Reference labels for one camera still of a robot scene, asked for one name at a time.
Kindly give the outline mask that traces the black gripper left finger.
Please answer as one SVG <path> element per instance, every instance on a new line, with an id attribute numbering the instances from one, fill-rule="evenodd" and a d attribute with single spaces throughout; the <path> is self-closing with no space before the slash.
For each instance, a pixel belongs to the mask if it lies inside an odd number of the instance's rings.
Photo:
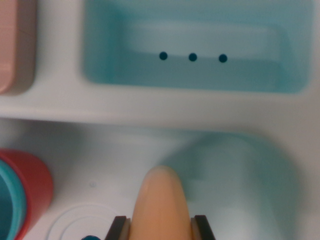
<path id="1" fill-rule="evenodd" d="M 105 240 L 128 240 L 131 219 L 126 216 L 116 216 L 108 230 Z"/>

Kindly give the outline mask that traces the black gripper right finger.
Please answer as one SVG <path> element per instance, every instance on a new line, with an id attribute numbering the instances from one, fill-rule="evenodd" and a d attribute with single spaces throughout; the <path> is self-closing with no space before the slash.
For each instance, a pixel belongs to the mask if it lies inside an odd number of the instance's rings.
<path id="1" fill-rule="evenodd" d="M 205 215 L 195 215 L 191 218 L 193 240 L 216 240 L 209 221 Z"/>

